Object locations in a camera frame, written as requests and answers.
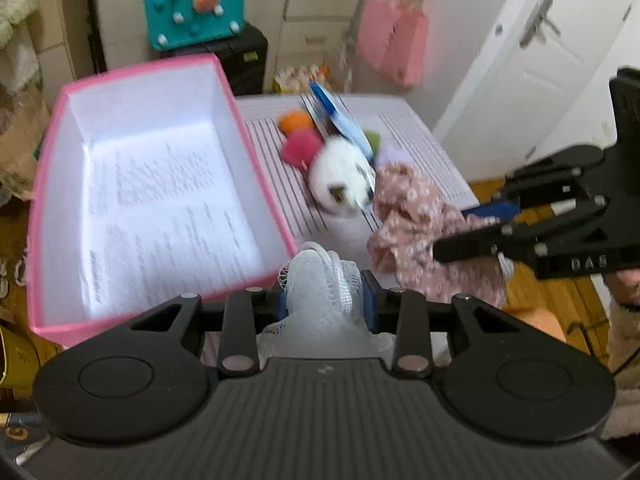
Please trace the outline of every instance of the pink bag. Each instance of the pink bag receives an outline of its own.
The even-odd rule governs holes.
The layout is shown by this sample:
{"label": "pink bag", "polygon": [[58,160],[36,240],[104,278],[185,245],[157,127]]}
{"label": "pink bag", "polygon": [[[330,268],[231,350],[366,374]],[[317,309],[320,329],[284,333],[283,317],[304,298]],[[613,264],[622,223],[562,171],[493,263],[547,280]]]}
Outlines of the pink bag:
{"label": "pink bag", "polygon": [[429,20],[400,0],[367,0],[357,53],[373,68],[406,88],[422,79]]}

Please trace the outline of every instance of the orange pom pom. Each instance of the orange pom pom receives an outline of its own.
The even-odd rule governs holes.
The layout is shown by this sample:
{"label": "orange pom pom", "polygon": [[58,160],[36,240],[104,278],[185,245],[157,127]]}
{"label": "orange pom pom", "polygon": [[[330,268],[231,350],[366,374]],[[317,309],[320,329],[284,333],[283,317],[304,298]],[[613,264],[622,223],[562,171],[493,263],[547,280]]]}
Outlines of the orange pom pom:
{"label": "orange pom pom", "polygon": [[278,127],[283,134],[288,136],[290,133],[302,128],[315,128],[316,124],[308,112],[304,110],[294,110],[280,118]]}
{"label": "orange pom pom", "polygon": [[196,12],[213,12],[220,0],[192,0],[193,10]]}

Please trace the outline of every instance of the white mesh sponge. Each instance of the white mesh sponge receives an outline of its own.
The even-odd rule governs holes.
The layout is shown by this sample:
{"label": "white mesh sponge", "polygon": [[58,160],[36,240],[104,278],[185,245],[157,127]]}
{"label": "white mesh sponge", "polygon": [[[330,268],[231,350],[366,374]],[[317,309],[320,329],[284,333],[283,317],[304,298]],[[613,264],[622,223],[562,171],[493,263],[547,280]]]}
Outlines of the white mesh sponge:
{"label": "white mesh sponge", "polygon": [[353,262],[308,242],[284,269],[289,315],[258,336],[260,366],[269,357],[345,359],[393,354],[394,337],[372,335],[362,316],[362,281]]}

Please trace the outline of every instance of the black box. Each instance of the black box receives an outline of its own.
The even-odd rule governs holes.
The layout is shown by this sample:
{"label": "black box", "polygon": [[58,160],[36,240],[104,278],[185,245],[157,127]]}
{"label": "black box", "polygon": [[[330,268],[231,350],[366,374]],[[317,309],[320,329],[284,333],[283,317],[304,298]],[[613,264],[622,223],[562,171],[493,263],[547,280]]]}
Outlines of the black box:
{"label": "black box", "polygon": [[262,93],[268,47],[264,34],[245,23],[244,32],[239,36],[168,50],[162,57],[215,54],[234,95],[252,95]]}

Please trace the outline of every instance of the green pom pom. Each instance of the green pom pom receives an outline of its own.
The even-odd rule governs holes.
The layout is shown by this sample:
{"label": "green pom pom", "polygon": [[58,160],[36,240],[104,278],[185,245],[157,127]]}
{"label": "green pom pom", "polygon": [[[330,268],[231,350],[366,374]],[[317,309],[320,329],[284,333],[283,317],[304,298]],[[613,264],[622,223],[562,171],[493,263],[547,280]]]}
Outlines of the green pom pom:
{"label": "green pom pom", "polygon": [[369,145],[373,150],[373,156],[378,156],[378,152],[380,151],[380,142],[382,140],[380,134],[374,130],[363,130],[363,133],[364,136],[367,137]]}

